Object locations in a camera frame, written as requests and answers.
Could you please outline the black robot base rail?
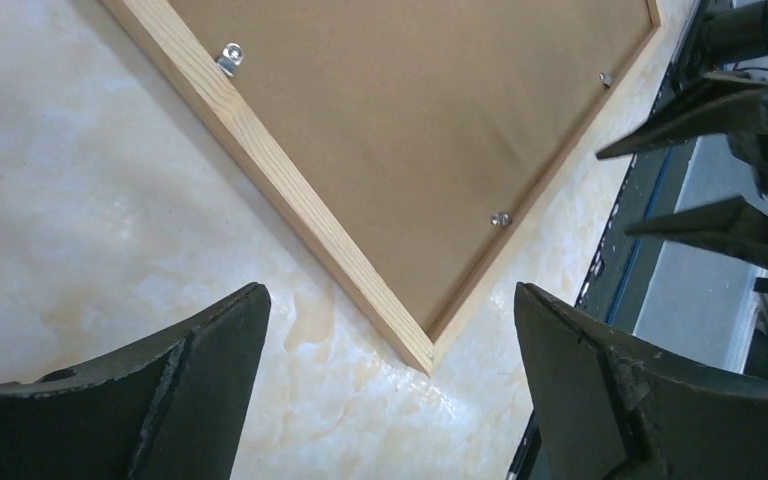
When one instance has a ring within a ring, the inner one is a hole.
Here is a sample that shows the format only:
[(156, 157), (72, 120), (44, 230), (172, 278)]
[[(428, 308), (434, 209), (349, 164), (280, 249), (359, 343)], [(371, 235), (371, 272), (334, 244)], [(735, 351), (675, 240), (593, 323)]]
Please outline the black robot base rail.
[[(674, 86), (672, 67), (694, 20), (754, 2), (697, 5), (650, 115), (681, 92)], [(768, 56), (741, 62), (737, 68), (752, 79), (768, 81)], [(768, 196), (760, 194), (754, 169), (732, 155), (724, 134), (628, 155), (632, 162), (591, 270), (577, 300), (567, 304), (677, 355), (768, 380), (768, 270), (681, 243), (624, 233), (642, 220), (736, 196), (768, 215)], [(555, 479), (535, 411), (508, 475)]]

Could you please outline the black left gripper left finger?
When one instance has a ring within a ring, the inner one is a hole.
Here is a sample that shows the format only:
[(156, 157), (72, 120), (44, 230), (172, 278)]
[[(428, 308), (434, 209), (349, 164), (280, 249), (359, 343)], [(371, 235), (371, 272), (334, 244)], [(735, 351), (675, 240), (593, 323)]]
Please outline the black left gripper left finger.
[(226, 479), (271, 298), (207, 309), (33, 383), (0, 384), (0, 479)]

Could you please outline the brown cardboard backing board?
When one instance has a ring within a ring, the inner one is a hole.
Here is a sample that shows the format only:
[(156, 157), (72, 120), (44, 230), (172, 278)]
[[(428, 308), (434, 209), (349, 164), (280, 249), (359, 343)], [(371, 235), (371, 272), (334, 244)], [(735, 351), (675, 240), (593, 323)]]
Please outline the brown cardboard backing board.
[(644, 1), (177, 1), (424, 328), (652, 28)]

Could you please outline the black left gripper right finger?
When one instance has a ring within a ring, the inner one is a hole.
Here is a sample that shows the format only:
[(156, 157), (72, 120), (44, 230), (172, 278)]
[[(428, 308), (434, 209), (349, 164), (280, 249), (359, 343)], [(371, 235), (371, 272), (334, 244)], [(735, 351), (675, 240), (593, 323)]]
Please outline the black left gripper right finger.
[(768, 479), (768, 380), (701, 364), (517, 285), (514, 321), (555, 479)]

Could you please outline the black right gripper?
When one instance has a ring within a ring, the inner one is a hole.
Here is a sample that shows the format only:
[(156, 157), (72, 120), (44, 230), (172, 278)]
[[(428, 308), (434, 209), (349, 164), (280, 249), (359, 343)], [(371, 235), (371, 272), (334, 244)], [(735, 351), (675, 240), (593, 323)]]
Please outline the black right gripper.
[[(768, 56), (768, 1), (694, 20), (672, 67), (681, 92), (636, 130), (603, 147), (599, 160), (724, 134), (732, 155), (750, 165), (768, 196), (768, 81), (738, 70)], [(726, 255), (768, 270), (768, 215), (741, 196), (627, 226), (649, 236)]]

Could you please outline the light wooden picture frame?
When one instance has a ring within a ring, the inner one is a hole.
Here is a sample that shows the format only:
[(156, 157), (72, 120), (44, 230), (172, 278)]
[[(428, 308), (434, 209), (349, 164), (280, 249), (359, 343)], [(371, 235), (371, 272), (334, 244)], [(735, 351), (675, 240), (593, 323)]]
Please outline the light wooden picture frame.
[(440, 317), (419, 325), (358, 245), (269, 133), (253, 109), (216, 65), (174, 9), (177, 1), (111, 1), (108, 9), (196, 112), (214, 137), (292, 225), (377, 330), (409, 366), (429, 373), (439, 366), (476, 309), (488, 297), (512, 255), (525, 244), (538, 219), (584, 159), (586, 133), (605, 126), (612, 110), (650, 66), (667, 28), (660, 1), (644, 1), (652, 28), (613, 73), (613, 85), (586, 111), (555, 156), (508, 212), (512, 223), (492, 227), (495, 237), (467, 273)]

